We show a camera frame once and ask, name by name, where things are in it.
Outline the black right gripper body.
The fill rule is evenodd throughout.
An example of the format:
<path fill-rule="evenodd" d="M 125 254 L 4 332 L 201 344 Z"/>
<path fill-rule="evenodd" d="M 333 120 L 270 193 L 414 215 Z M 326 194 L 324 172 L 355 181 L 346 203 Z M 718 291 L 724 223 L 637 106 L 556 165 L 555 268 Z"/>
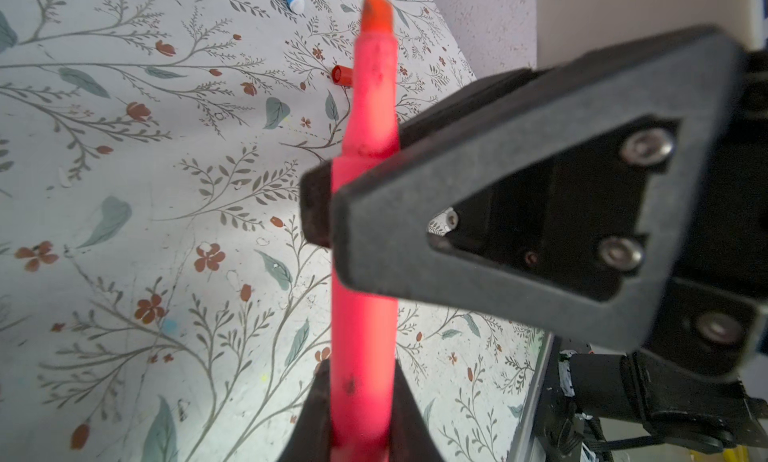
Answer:
<path fill-rule="evenodd" d="M 447 245 L 521 276 L 461 307 L 732 378 L 767 332 L 761 58 L 609 48 L 439 102 L 433 131 L 505 149 L 502 178 L 454 198 Z M 508 151 L 530 139 L 542 156 Z"/>

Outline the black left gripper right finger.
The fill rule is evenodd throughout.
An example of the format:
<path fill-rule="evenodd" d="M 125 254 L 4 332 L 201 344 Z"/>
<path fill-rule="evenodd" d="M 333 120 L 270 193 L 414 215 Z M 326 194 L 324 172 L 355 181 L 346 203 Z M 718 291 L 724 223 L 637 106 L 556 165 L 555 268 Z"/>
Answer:
<path fill-rule="evenodd" d="M 389 460 L 443 462 L 410 390 L 400 362 L 395 362 Z"/>

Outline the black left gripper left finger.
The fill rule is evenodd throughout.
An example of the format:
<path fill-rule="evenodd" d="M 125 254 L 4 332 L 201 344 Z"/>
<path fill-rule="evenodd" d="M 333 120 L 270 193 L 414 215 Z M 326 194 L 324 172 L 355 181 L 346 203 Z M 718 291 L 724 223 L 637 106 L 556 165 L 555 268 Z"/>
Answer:
<path fill-rule="evenodd" d="M 330 361 L 323 361 L 309 387 L 294 430 L 278 462 L 329 462 L 331 453 Z"/>

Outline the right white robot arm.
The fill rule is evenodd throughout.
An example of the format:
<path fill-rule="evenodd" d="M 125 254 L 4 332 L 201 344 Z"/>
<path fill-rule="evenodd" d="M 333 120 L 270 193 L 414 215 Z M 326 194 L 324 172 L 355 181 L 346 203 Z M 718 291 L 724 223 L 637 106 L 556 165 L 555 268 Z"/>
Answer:
<path fill-rule="evenodd" d="M 476 80 L 399 135 L 339 193 L 304 174 L 304 235 L 346 287 L 550 331 L 549 460 L 766 446 L 737 375 L 767 350 L 766 52 L 674 30 Z"/>

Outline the red pen cap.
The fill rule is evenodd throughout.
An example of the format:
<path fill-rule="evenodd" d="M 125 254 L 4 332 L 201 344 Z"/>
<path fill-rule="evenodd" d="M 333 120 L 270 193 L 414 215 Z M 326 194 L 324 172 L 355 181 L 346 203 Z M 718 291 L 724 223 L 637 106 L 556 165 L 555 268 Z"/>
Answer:
<path fill-rule="evenodd" d="M 354 70 L 347 66 L 334 66 L 331 70 L 331 80 L 336 86 L 352 88 L 354 82 Z"/>

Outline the red-pink highlighter pen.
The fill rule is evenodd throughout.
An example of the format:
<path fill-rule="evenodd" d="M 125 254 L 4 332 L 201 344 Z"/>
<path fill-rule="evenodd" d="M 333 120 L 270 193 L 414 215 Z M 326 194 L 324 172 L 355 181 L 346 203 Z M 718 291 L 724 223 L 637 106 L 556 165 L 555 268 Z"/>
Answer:
<path fill-rule="evenodd" d="M 397 40 L 387 0 L 364 0 L 354 46 L 353 106 L 332 162 L 331 188 L 340 194 L 398 152 L 395 112 Z M 389 453 L 395 377 L 396 299 L 352 288 L 379 245 L 359 220 L 333 232 L 330 419 L 333 461 L 385 461 Z"/>

